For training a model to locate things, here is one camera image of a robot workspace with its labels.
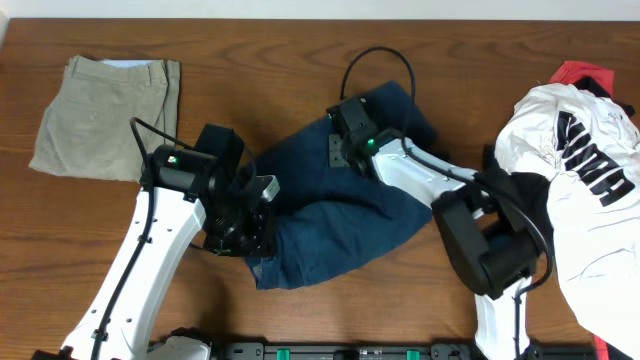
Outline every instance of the red cloth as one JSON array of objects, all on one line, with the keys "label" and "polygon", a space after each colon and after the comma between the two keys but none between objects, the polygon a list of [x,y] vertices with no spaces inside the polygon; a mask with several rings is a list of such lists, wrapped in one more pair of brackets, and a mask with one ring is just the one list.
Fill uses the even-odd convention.
[{"label": "red cloth", "polygon": [[549,83],[573,84],[586,76],[591,76],[611,98],[613,98],[613,70],[605,69],[582,61],[565,61],[549,80]]}]

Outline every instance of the clothing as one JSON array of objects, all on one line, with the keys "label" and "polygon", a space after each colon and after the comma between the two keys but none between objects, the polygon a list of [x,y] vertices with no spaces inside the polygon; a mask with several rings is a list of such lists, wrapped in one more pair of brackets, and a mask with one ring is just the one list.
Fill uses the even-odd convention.
[{"label": "clothing", "polygon": [[600,84],[600,86],[609,94],[608,97],[613,97],[613,76],[613,70],[605,69],[582,61],[565,61],[556,73],[553,74],[549,83],[569,85],[575,84],[585,77],[590,77]]},{"label": "clothing", "polygon": [[[29,166],[57,176],[138,181],[142,158],[129,120],[176,135],[180,63],[118,67],[76,56],[45,110]],[[164,143],[140,130],[148,152]]]},{"label": "clothing", "polygon": [[[360,95],[381,129],[400,128],[410,104],[395,82]],[[436,137],[417,108],[409,133],[423,146]],[[404,191],[329,167],[328,117],[314,122],[257,159],[259,175],[276,175],[280,192],[272,258],[246,258],[258,289],[318,284],[385,255],[431,219],[431,210]]]},{"label": "clothing", "polygon": [[640,132],[611,99],[532,89],[498,136],[508,173],[549,182],[558,280],[578,322],[640,358]]}]

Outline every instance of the wood grain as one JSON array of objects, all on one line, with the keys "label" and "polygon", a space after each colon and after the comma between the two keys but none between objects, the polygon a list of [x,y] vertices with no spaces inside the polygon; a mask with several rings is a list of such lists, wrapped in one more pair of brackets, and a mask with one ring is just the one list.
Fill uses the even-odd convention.
[{"label": "wood grain", "polygon": [[[453,21],[16,19],[0,54],[0,358],[54,351],[95,296],[133,212],[133,183],[57,178],[27,167],[44,109],[68,59],[182,62],[179,137],[205,123],[233,127],[257,153],[337,102],[360,50],[393,46],[417,75],[417,102],[439,146],[479,166],[512,106],[564,60],[616,70],[617,99],[640,104],[640,24]],[[348,93],[388,79],[401,64],[364,59]],[[430,224],[362,269],[295,291],[256,291],[244,263],[188,250],[154,338],[181,326],[269,341],[427,342],[473,337],[472,294]],[[530,296],[529,334],[590,341],[555,279]]]}]

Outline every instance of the waistband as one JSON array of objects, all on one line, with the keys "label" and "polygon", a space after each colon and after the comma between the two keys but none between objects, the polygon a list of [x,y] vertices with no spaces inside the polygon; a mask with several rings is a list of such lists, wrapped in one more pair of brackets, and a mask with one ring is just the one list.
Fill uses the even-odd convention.
[{"label": "waistband", "polygon": [[69,60],[65,76],[84,74],[119,82],[143,82],[147,85],[166,84],[167,77],[161,60],[153,60],[147,65],[121,68],[89,60],[82,56],[74,56]]}]

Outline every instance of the black print on shirt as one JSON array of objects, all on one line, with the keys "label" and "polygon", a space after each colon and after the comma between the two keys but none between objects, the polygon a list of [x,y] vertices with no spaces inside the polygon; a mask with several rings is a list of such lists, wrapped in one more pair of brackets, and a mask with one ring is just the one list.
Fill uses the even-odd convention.
[{"label": "black print on shirt", "polygon": [[569,159],[564,164],[565,168],[573,170],[580,167],[575,171],[585,185],[590,186],[602,175],[615,170],[589,189],[593,195],[605,194],[600,198],[602,206],[615,203],[635,188],[635,185],[624,176],[620,165],[591,142],[591,135],[573,114],[560,111],[557,135],[556,150],[564,150],[562,158]]}]

